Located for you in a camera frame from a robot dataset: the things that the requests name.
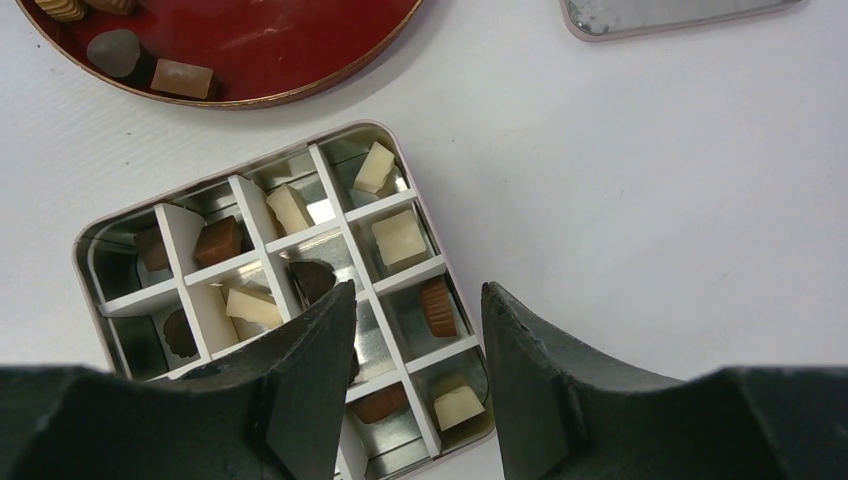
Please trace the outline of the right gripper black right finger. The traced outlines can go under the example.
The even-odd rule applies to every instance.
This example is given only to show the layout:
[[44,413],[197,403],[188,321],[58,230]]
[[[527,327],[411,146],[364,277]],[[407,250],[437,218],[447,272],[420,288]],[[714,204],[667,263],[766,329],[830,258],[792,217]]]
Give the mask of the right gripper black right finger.
[[847,371],[730,366],[682,381],[481,291],[490,396],[508,479],[843,479]]

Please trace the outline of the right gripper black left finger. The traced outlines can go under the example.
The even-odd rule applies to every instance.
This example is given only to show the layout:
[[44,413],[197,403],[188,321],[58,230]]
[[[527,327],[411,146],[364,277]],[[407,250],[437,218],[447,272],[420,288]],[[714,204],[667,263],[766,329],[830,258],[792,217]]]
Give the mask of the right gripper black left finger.
[[1,371],[5,479],[330,479],[355,288],[175,380],[82,366]]

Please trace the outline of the white bar chocolate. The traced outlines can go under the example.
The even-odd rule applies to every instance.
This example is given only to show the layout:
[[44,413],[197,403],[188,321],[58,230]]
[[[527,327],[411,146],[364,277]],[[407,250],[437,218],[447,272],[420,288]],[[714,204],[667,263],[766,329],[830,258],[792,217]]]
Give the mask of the white bar chocolate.
[[263,292],[242,287],[231,288],[226,300],[226,314],[268,329],[283,324],[274,299]]

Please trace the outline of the dark fluted chocolate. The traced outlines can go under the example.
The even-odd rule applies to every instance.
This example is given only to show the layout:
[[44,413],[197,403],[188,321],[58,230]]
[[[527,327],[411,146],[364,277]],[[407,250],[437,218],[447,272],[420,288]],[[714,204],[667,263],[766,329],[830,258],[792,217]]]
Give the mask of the dark fluted chocolate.
[[172,354],[190,358],[198,353],[187,315],[183,309],[172,312],[163,324],[163,334]]

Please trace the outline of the dark leaf chocolate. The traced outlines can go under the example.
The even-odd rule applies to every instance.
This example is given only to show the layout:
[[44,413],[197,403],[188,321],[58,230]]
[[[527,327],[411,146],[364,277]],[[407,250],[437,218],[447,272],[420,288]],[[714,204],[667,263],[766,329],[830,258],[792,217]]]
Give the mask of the dark leaf chocolate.
[[319,301],[337,282],[333,267],[324,261],[292,261],[288,269],[305,307]]

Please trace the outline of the pink tin box with dividers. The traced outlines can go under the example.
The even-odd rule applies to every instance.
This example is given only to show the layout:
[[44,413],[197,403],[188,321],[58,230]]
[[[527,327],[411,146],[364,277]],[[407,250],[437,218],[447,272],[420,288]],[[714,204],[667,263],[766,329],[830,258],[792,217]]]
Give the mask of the pink tin box with dividers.
[[[384,188],[371,194],[353,183],[375,141],[395,154],[395,164]],[[283,184],[302,195],[313,227],[285,233],[266,203]],[[427,252],[389,268],[371,226],[407,209],[416,215]],[[199,268],[193,251],[201,229],[227,216],[241,225],[242,253]],[[161,230],[169,269],[147,271],[135,246],[134,236],[152,227]],[[142,381],[176,379],[266,334],[265,327],[226,314],[231,288],[270,295],[284,320],[302,313],[307,307],[288,269],[302,260],[329,263],[337,282],[355,287],[358,373],[347,389],[336,478],[403,478],[493,436],[482,335],[398,138],[379,122],[337,127],[114,212],[85,226],[72,247],[110,369]],[[439,276],[450,291],[455,337],[433,336],[420,305],[421,284]],[[190,358],[172,354],[163,334],[178,309],[198,348]],[[398,382],[408,405],[388,418],[363,424],[349,409]],[[433,403],[463,385],[485,411],[441,432]]]

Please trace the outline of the brown ridged cup chocolate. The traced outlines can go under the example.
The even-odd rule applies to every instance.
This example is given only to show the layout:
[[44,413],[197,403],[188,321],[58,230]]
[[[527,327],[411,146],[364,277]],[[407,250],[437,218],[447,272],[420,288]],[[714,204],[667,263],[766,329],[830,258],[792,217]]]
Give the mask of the brown ridged cup chocolate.
[[441,276],[421,284],[419,301],[433,336],[447,338],[457,335],[450,291]]

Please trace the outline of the caramel block chocolate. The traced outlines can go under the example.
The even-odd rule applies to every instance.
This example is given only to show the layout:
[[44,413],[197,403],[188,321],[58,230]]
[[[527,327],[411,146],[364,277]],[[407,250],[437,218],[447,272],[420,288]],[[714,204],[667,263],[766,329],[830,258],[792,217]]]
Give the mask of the caramel block chocolate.
[[193,258],[199,268],[208,268],[242,253],[243,231],[235,216],[204,226],[198,236]]

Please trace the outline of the brown block chocolate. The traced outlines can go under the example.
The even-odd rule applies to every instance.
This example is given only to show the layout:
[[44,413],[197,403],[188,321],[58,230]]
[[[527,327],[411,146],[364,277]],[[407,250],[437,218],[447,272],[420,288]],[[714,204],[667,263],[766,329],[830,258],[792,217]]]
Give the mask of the brown block chocolate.
[[169,269],[169,259],[159,227],[152,227],[133,238],[140,258],[149,272]]

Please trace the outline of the red round plate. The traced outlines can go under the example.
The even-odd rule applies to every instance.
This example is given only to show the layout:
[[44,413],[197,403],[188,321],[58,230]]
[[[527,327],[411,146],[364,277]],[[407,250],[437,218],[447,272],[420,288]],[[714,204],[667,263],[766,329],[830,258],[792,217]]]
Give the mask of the red round plate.
[[[150,100],[199,108],[251,109],[291,103],[349,79],[373,62],[421,9],[419,1],[139,1],[128,15],[87,7],[68,22],[35,1],[16,7],[71,63],[101,82]],[[98,35],[126,29],[155,60],[213,72],[208,99],[119,80],[86,55]]]

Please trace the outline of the silver tin lid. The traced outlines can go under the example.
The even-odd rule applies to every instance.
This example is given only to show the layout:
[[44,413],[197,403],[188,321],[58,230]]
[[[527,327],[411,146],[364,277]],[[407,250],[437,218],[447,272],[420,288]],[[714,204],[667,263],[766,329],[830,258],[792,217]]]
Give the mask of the silver tin lid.
[[799,0],[563,0],[566,26],[587,42],[676,30],[777,12]]

